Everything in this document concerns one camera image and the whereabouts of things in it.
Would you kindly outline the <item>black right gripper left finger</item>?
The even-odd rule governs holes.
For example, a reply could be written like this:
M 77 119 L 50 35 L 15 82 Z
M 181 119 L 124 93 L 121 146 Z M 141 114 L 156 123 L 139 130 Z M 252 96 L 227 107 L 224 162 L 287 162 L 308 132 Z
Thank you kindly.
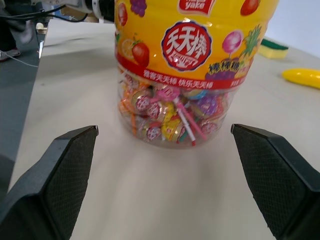
M 56 137 L 0 204 L 0 240 L 70 240 L 87 191 L 99 129 Z

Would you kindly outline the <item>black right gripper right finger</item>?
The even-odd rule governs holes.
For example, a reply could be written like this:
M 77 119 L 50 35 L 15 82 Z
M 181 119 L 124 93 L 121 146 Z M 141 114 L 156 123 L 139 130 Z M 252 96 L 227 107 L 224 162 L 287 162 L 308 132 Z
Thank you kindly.
M 320 172 L 281 135 L 233 124 L 244 175 L 276 240 L 320 240 Z

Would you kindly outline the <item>clear lollipop jar yellow label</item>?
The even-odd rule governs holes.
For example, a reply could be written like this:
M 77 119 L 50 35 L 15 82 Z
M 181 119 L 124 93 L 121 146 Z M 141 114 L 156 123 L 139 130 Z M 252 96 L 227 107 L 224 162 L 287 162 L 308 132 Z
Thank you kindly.
M 164 147 L 214 138 L 279 1 L 115 0 L 124 125 Z

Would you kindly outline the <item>brown cardboard box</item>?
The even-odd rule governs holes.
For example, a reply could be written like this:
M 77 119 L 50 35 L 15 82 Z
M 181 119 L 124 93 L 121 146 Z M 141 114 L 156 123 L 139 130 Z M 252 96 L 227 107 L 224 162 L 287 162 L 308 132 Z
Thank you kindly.
M 70 7 L 64 7 L 61 10 L 61 14 L 65 17 L 69 17 L 72 21 L 79 21 L 81 20 L 86 13 L 80 12 L 79 10 L 70 8 Z M 84 20 L 88 23 L 98 23 L 99 19 L 95 17 L 93 13 L 89 13 L 88 16 Z

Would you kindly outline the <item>small beige table clamp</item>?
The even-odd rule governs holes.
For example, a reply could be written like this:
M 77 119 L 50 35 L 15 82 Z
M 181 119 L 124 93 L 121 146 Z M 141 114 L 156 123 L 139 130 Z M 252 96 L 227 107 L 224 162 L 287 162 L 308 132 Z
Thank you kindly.
M 48 28 L 46 26 L 44 26 L 43 23 L 37 22 L 35 28 L 36 28 L 36 31 L 38 34 L 40 34 L 40 35 L 47 34 Z

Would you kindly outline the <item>person in dark trousers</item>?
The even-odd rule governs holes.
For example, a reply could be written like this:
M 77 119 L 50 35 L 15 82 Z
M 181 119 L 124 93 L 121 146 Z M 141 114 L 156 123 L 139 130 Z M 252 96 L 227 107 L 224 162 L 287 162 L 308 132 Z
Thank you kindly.
M 12 34 L 16 32 L 22 44 L 29 44 L 34 38 L 34 30 L 30 20 L 0 19 L 0 62 L 17 57 L 21 54 Z

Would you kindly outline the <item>yellow toy banana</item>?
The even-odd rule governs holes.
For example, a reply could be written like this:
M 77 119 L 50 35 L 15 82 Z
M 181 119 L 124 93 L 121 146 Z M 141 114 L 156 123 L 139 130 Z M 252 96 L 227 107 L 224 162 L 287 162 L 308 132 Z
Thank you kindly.
M 292 68 L 283 71 L 282 77 L 288 82 L 320 90 L 320 70 Z

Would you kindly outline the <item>yellow green sponge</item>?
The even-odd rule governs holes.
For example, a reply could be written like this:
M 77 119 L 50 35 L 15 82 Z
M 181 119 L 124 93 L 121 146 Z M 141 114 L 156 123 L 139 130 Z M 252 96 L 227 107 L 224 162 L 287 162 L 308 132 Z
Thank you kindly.
M 281 45 L 274 41 L 263 39 L 257 53 L 268 59 L 284 59 L 288 53 L 289 47 Z

